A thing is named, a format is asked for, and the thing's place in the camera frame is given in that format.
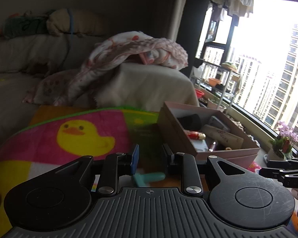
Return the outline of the red lighter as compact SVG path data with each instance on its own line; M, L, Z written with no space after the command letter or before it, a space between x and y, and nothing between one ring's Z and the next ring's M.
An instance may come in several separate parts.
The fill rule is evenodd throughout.
M185 134L191 140L205 140L206 139L206 135L204 133L197 132L197 131L188 131L188 130L185 130Z

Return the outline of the cream cosmetic tube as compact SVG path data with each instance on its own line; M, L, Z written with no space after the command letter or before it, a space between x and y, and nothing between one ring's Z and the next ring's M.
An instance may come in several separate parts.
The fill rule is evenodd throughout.
M241 149L244 139L231 134L229 132L222 131L218 128L211 127L210 125L204 125L202 127L202 133L208 138L217 140L221 145L230 147L231 149Z

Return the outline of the white usb charger hub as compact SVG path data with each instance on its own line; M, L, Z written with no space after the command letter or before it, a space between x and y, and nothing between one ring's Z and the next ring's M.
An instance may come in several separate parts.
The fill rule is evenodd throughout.
M230 128L223 122L221 121L219 118L217 118L216 116L211 116L209 121L208 121L208 125L210 125L211 127L215 127L218 128L222 131L225 132L230 132Z

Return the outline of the white small carton box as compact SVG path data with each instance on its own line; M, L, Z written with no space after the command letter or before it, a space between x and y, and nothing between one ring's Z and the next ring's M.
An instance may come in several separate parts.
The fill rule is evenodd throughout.
M198 153L208 152L209 150L205 140L191 140L191 143Z

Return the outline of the pink lipstick tube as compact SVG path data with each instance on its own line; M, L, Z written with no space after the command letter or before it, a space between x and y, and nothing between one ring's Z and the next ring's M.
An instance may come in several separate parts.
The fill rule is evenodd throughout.
M216 151L218 144L219 144L218 141L214 140L214 141L210 144L208 151L209 151L209 152Z

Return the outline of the potted pink flower plant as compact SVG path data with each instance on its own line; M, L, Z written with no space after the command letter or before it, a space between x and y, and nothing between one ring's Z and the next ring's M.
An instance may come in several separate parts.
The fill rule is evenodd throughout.
M292 159L292 148L298 146L298 134L283 121L277 123L278 135L270 140L271 149L267 161L285 161Z

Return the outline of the pink cardboard box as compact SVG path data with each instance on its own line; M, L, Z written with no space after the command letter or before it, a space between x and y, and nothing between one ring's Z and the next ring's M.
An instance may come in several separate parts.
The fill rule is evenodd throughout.
M247 168L259 152L259 145L218 110L165 102L157 124L172 152L197 160L215 155Z

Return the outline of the colourful duck play mat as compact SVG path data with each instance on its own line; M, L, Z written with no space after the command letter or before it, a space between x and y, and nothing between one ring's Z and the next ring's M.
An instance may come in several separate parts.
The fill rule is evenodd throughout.
M81 156L103 160L109 154L132 151L139 145L140 166L156 167L162 162L163 143L174 152L186 152L204 160L208 152L196 149L178 119L198 114L200 125L215 115L242 144L233 141L216 153L247 168L259 146L245 132L216 110L166 102L159 113L129 108L109 108L75 113L47 120L21 130L0 147L0 237L11 228L3 201L11 188Z

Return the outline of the red plastic basin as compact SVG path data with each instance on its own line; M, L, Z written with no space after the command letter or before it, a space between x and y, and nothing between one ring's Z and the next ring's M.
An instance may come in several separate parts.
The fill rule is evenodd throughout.
M201 90L195 89L195 93L198 99L201 99L204 96L204 92Z

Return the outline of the pink floral blanket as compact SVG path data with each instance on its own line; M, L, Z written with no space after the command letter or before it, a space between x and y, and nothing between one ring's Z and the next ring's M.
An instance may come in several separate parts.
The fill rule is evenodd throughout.
M87 87L130 56L144 65L155 64L181 70L188 66L187 52L176 42L154 38L139 31L117 34L97 43L79 69L64 70L41 80L28 91L23 102L69 106Z

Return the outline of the metal balcony shelf rack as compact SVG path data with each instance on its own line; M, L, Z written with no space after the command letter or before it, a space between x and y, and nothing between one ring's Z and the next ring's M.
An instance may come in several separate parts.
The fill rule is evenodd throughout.
M207 105L227 112L238 93L241 75L234 62L227 61L228 45L206 40L196 55L190 75L194 85L212 94Z

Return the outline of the beige covered sofa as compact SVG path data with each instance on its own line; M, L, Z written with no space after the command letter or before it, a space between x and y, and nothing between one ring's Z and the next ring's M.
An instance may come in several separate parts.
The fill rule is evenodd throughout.
M164 102L198 105L182 73L187 52L140 31L108 39L34 35L0 38L0 146L40 105L159 111Z

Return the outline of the green plush toy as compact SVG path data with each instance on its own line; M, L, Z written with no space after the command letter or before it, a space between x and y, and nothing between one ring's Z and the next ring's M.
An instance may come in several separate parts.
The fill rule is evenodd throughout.
M47 20L49 16L25 13L8 17L0 28L0 37L12 39L20 36L47 35Z

